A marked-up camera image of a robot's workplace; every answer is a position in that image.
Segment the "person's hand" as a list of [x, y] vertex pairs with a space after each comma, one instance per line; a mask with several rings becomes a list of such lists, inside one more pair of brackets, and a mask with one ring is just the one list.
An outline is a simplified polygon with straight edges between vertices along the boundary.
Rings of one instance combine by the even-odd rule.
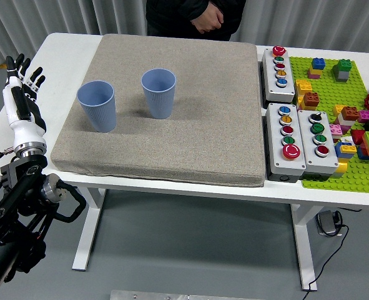
[[191, 23], [199, 33], [204, 34], [215, 29], [220, 29], [224, 22], [224, 15], [212, 2], [209, 2], [205, 11]]

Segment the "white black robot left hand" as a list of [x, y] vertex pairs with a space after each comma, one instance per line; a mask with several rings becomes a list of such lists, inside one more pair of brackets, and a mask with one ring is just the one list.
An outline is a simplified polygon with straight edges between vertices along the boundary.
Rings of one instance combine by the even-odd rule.
[[46, 80], [43, 68], [38, 67], [28, 78], [26, 71], [31, 60], [23, 54], [16, 59], [6, 57], [7, 78], [2, 90], [9, 127], [14, 133], [14, 151], [45, 153], [46, 123], [36, 103], [37, 93]]

